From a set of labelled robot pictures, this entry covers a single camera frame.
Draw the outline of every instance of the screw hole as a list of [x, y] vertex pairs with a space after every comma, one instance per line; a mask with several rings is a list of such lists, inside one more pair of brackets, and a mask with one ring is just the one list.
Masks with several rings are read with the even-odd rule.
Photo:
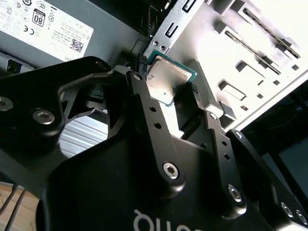
[[103, 69], [103, 70], [106, 70], [107, 68], [105, 67], [104, 64], [102, 64], [101, 62], [96, 62], [95, 63], [99, 68]]
[[227, 159], [227, 160], [230, 160], [230, 156], [226, 153], [223, 154], [223, 156]]
[[48, 119], [50, 117], [50, 115], [47, 114], [47, 113], [41, 113], [41, 114], [39, 114], [39, 117], [44, 118], [44, 119]]
[[242, 197], [240, 192], [232, 185], [228, 186], [228, 191], [229, 194], [232, 196], [232, 198], [236, 201], [236, 202], [241, 202], [242, 201]]
[[214, 113], [210, 113], [210, 116], [211, 116], [213, 119], [217, 119], [217, 116], [216, 116]]
[[150, 110], [151, 110], [152, 112], [156, 112], [156, 108], [154, 108], [154, 107], [150, 107]]
[[8, 66], [8, 68], [7, 68], [7, 71], [8, 72], [17, 72], [17, 69], [16, 69], [16, 67], [13, 67], [13, 66]]
[[171, 167], [171, 166], [168, 166], [168, 167], [167, 167], [167, 171], [170, 172], [171, 174], [175, 173], [174, 168]]
[[129, 69], [131, 69], [131, 64], [130, 64], [130, 63], [125, 63], [124, 66], [127, 67], [127, 68], [129, 68]]
[[157, 128], [157, 129], [161, 129], [162, 128], [162, 126], [159, 124], [159, 123], [154, 123], [154, 126]]
[[0, 111], [1, 112], [5, 112], [5, 111], [12, 109], [13, 105], [14, 104], [10, 99], [0, 96]]
[[203, 147], [205, 150], [207, 150], [207, 144], [206, 143], [202, 143], [200, 146]]
[[137, 80], [142, 80], [141, 76], [137, 75], [137, 74], [133, 74], [134, 78]]

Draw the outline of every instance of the wire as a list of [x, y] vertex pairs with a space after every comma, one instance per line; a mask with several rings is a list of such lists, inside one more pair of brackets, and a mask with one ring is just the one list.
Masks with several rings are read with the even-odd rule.
[[8, 198], [6, 198], [4, 204], [2, 205], [2, 207], [0, 208], [0, 215], [4, 212], [4, 210], [6, 209], [6, 207], [8, 206], [9, 202], [11, 201], [12, 197], [14, 196], [15, 192], [17, 191], [17, 185], [13, 185], [12, 186], [12, 192], [9, 195]]
[[268, 129], [275, 129], [275, 128], [280, 128], [280, 127], [283, 127], [284, 125], [287, 125], [288, 123], [290, 123], [295, 117], [297, 117], [300, 113], [297, 113], [295, 114], [291, 119], [289, 119], [287, 122], [285, 122], [284, 124], [280, 124], [280, 125], [277, 125], [277, 126], [274, 126], [274, 127], [271, 127], [271, 128], [268, 128]]
[[244, 131], [243, 133], [246, 134], [246, 133], [253, 133], [255, 132], [254, 130], [253, 131]]
[[287, 108], [287, 107], [291, 107], [291, 108], [294, 108], [294, 109], [296, 108], [296, 106], [294, 105], [294, 103], [288, 103], [288, 104], [286, 104], [286, 105], [284, 105], [284, 106], [278, 107], [278, 108], [276, 108], [276, 109], [273, 109], [272, 111], [269, 111], [269, 112], [266, 112], [266, 113], [262, 114], [262, 115], [260, 116], [260, 118], [263, 119], [263, 118], [265, 118], [265, 117], [268, 117], [268, 116], [270, 116], [271, 114], [273, 114], [273, 113], [275, 113], [275, 112], [277, 112], [277, 111], [279, 111], [279, 110], [281, 110], [281, 109], [285, 109], [285, 108]]
[[15, 219], [15, 216], [17, 214], [18, 208], [19, 208], [19, 206], [21, 204], [21, 201], [23, 200], [26, 192], [27, 192], [26, 189], [24, 189], [23, 192], [20, 194], [20, 196], [19, 196], [19, 198], [18, 198], [18, 200], [17, 200], [17, 202], [15, 204], [15, 207], [13, 209], [13, 212], [12, 212], [12, 214], [10, 216], [9, 222], [7, 223], [4, 231], [9, 231], [11, 229], [11, 226], [12, 226], [12, 224], [14, 222], [14, 219]]

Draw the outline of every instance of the ce mark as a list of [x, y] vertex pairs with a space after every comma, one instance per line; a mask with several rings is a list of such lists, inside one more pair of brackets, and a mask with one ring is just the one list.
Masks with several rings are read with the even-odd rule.
[[[24, 32], [27, 32], [28, 30], [29, 30], [28, 27], [25, 25]], [[29, 33], [30, 33], [30, 35], [33, 35], [34, 34], [34, 30], [31, 28]]]

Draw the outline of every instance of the black metal bracket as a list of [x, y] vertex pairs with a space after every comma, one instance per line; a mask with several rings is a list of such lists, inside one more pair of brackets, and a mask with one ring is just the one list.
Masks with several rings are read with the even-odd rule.
[[214, 189], [213, 200], [208, 201], [217, 213], [235, 219], [246, 212], [246, 199], [240, 175], [233, 156], [230, 140], [224, 135], [220, 121], [213, 113], [205, 111], [198, 89], [187, 84], [175, 98], [182, 139], [200, 145], [211, 155], [205, 160], [205, 180]]
[[146, 80], [136, 72], [126, 73], [126, 82], [131, 97], [128, 107], [138, 133], [146, 139], [151, 160], [152, 184], [156, 185], [160, 198], [177, 195], [185, 185], [185, 174], [177, 157], [163, 112], [158, 101], [151, 98]]
[[249, 178], [246, 182], [247, 191], [253, 191], [251, 198], [258, 201], [259, 211], [268, 223], [275, 230], [294, 225], [308, 228], [308, 224], [301, 219], [301, 216], [308, 217], [303, 207], [292, 197], [247, 138], [236, 130], [230, 130], [227, 136], [232, 142], [235, 158], [242, 167], [243, 175]]
[[74, 111], [73, 119], [93, 110], [84, 110], [83, 104], [73, 109], [78, 90], [93, 83], [110, 84], [112, 73], [104, 61], [87, 57], [1, 78], [2, 172], [41, 197], [48, 176], [67, 159], [58, 139], [70, 121], [68, 115]]

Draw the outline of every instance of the black cable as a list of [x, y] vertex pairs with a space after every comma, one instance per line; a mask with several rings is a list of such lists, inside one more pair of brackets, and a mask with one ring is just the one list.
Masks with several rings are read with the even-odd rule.
[[2, 205], [2, 207], [0, 208], [0, 215], [4, 212], [4, 210], [6, 209], [6, 207], [8, 206], [9, 202], [11, 201], [12, 197], [14, 196], [15, 192], [17, 191], [17, 185], [13, 185], [12, 186], [12, 192], [9, 195], [8, 198], [6, 198], [4, 204]]
[[297, 117], [299, 114], [300, 114], [300, 112], [297, 113], [297, 114], [295, 114], [295, 115], [294, 115], [292, 118], [290, 118], [287, 122], [285, 122], [285, 123], [283, 123], [283, 124], [280, 124], [280, 125], [277, 125], [277, 126], [274, 126], [274, 127], [270, 127], [270, 128], [268, 128], [268, 129], [281, 128], [281, 127], [287, 125], [288, 123], [290, 123], [290, 122], [291, 122], [295, 117]]
[[17, 214], [18, 208], [19, 208], [19, 206], [21, 204], [21, 201], [23, 200], [26, 192], [27, 192], [26, 189], [24, 189], [23, 192], [20, 194], [20, 196], [19, 196], [19, 198], [18, 198], [18, 200], [17, 200], [17, 202], [15, 204], [15, 207], [13, 209], [13, 212], [12, 212], [12, 214], [10, 216], [9, 222], [7, 223], [4, 231], [9, 231], [11, 229], [11, 226], [12, 226], [12, 224], [14, 222], [14, 219], [15, 219], [15, 216]]
[[146, 19], [146, 32], [151, 36], [151, 7], [148, 7], [148, 14]]
[[148, 68], [148, 58], [143, 54], [138, 54], [136, 59], [135, 71], [137, 71], [142, 78], [146, 80]]

